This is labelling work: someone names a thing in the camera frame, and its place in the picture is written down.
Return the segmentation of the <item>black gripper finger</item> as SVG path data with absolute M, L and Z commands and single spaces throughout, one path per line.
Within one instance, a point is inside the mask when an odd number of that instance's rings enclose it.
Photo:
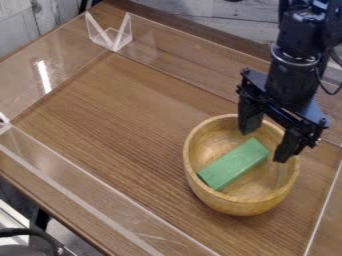
M 264 103 L 247 97 L 240 97 L 238 103 L 238 126 L 243 135 L 260 128 L 263 116 Z
M 274 153 L 274 162 L 284 163 L 306 147 L 306 137 L 295 129 L 287 129 Z

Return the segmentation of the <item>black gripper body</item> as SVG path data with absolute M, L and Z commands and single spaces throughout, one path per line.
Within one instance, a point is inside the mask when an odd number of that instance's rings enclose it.
M 306 137 L 306 146 L 314 147 L 328 121 L 314 100 L 322 85 L 319 65 L 322 54 L 298 56 L 279 45 L 271 47 L 268 73 L 244 69 L 236 87 L 240 97 L 264 103 L 264 116 L 283 128 L 298 130 Z

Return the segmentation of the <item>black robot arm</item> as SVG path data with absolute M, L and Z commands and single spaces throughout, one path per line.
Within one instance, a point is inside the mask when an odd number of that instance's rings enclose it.
M 274 153 L 274 161 L 284 163 L 316 146 L 330 126 L 315 94 L 342 91 L 342 85 L 327 90 L 322 83 L 327 62 L 338 59 L 334 48 L 342 44 L 342 0 L 279 0 L 278 21 L 268 72 L 242 71 L 238 125 L 247 135 L 270 117 L 284 128 Z

